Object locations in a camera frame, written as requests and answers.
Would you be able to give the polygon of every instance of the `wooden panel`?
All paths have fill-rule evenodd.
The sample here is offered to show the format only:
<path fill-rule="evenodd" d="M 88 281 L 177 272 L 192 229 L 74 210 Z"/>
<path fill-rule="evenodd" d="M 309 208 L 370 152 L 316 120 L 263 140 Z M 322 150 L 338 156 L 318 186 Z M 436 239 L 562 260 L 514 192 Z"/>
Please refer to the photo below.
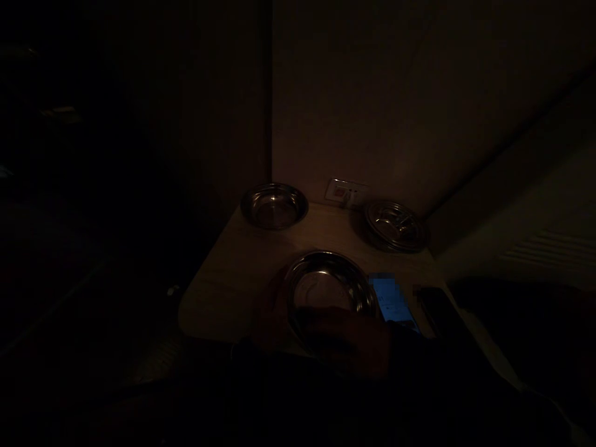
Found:
<path fill-rule="evenodd" d="M 254 296 L 278 269 L 301 253 L 318 248 L 346 255 L 365 273 L 394 273 L 421 332 L 432 336 L 412 288 L 445 288 L 433 257 L 428 250 L 401 255 L 371 247 L 359 235 L 361 218 L 358 212 L 312 204 L 301 223 L 275 232 L 251 226 L 237 209 L 184 294 L 178 313 L 183 332 L 238 341 L 249 331 Z"/>

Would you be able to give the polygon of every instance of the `hand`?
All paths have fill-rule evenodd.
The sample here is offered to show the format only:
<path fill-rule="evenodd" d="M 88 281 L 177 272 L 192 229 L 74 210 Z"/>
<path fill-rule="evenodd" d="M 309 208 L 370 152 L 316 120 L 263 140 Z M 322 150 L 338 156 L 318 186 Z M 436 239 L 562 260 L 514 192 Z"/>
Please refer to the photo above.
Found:
<path fill-rule="evenodd" d="M 303 307 L 297 318 L 306 342 L 322 360 L 355 377 L 387 377 L 391 334 L 383 321 L 339 307 Z"/>
<path fill-rule="evenodd" d="M 271 354 L 287 338 L 287 267 L 277 272 L 266 289 L 253 301 L 250 338 L 253 344 Z"/>

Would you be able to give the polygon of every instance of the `sleeve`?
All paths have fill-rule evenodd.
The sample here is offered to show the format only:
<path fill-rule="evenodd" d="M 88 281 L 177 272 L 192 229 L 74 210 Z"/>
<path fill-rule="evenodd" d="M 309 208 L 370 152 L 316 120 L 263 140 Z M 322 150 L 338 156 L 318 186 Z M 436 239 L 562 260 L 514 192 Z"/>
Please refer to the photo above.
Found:
<path fill-rule="evenodd" d="M 569 426 L 551 402 L 519 392 L 468 351 L 389 324 L 388 389 L 427 442 L 570 445 Z"/>

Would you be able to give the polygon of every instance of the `person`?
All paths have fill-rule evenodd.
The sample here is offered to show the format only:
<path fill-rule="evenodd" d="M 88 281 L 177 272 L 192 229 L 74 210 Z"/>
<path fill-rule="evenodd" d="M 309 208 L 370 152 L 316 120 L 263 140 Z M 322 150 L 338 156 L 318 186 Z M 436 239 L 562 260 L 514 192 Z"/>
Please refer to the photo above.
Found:
<path fill-rule="evenodd" d="M 285 445 L 571 445 L 550 401 L 396 323 L 301 308 L 296 318 L 317 359 L 275 353 L 290 336 L 284 276 L 282 269 L 255 299 L 250 336 L 232 351 L 241 437 Z"/>

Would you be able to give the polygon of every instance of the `dark clothing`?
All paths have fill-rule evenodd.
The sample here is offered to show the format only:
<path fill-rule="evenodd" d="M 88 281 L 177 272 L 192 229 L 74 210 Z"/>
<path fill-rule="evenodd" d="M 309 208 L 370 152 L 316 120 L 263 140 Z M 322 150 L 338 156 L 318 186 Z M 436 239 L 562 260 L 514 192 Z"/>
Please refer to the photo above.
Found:
<path fill-rule="evenodd" d="M 340 377 L 314 359 L 233 356 L 239 437 L 276 445 L 570 445 L 556 407 L 487 363 L 391 324 L 389 378 Z"/>

